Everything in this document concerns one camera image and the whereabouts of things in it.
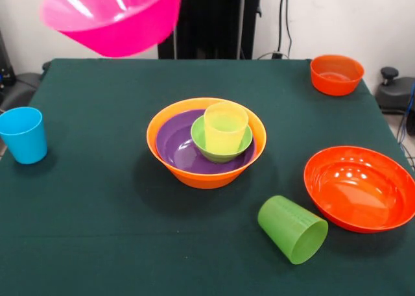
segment orange bowl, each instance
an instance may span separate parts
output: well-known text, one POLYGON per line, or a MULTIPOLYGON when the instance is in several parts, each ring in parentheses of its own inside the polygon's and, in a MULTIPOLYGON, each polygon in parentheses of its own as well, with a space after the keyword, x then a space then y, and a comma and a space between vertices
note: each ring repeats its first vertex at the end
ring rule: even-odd
POLYGON ((322 93, 344 96, 352 93, 364 75, 360 63, 340 55, 324 55, 310 63, 311 82, 322 93))
POLYGON ((415 215, 415 182, 391 158, 361 147, 332 147, 305 166, 305 187, 318 209, 350 231, 398 228, 415 215))
POLYGON ((170 118, 179 113, 195 109, 206 109, 208 106, 222 101, 224 101, 224 99, 208 97, 179 101, 178 103, 174 103, 168 106, 167 108, 164 108, 162 111, 158 112, 156 116, 152 118, 150 124, 148 125, 147 145, 148 148, 150 148, 152 154, 161 163, 163 163, 164 166, 167 167, 178 180, 190 187, 198 189, 215 189, 229 184, 230 182, 235 180, 236 177, 238 177, 246 168, 248 168, 248 166, 254 163, 265 149, 265 144, 267 142, 267 133, 265 131, 264 124, 262 124, 261 120, 251 110, 244 107, 244 109, 248 113, 249 126, 252 129, 252 133, 254 134, 256 142, 255 156, 246 165, 238 169, 234 169, 233 171, 229 171, 227 173, 196 174, 173 167, 160 158, 156 149, 156 137, 161 126, 163 126, 163 124, 166 121, 168 121, 170 118))

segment pink bowl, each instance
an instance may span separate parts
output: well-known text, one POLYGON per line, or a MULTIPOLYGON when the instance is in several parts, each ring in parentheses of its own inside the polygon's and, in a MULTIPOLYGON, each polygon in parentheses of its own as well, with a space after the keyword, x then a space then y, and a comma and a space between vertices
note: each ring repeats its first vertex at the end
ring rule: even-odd
POLYGON ((45 0, 50 28, 107 57, 140 53, 164 41, 178 21, 181 0, 45 0))

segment green bowl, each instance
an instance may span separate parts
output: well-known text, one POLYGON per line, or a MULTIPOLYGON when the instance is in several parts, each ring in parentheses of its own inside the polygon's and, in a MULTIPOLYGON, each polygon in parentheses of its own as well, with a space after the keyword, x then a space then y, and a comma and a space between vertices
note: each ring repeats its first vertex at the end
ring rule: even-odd
POLYGON ((245 134, 242 138, 241 144, 238 148, 238 151, 233 154, 215 154, 206 151, 206 141, 205 141, 205 126, 204 126, 204 117, 199 117, 192 125, 191 135, 192 140, 195 145, 198 147, 200 152, 207 158, 209 161, 217 164, 223 164, 229 161, 232 161, 238 155, 243 153, 252 142, 252 130, 249 126, 246 127, 245 134))

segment table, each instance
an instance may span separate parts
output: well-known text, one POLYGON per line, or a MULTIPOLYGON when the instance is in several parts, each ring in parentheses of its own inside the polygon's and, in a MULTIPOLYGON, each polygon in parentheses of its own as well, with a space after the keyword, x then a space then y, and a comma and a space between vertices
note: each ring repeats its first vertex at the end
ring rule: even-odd
POLYGON ((0 163, 0 295, 414 295, 415 224, 354 234, 333 224, 291 265, 256 215, 282 194, 318 213, 303 167, 333 145, 405 157, 364 83, 342 98, 306 60, 55 60, 32 101, 49 154, 0 163), (178 182, 147 149, 163 107, 198 96, 246 105, 263 156, 219 190, 178 182))

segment blue cup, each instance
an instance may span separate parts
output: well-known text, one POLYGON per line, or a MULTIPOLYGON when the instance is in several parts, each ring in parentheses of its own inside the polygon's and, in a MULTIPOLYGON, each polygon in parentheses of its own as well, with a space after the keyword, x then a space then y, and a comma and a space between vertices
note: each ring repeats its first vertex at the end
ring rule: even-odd
POLYGON ((0 136, 19 163, 33 164, 46 156, 42 113, 25 106, 0 115, 0 136))

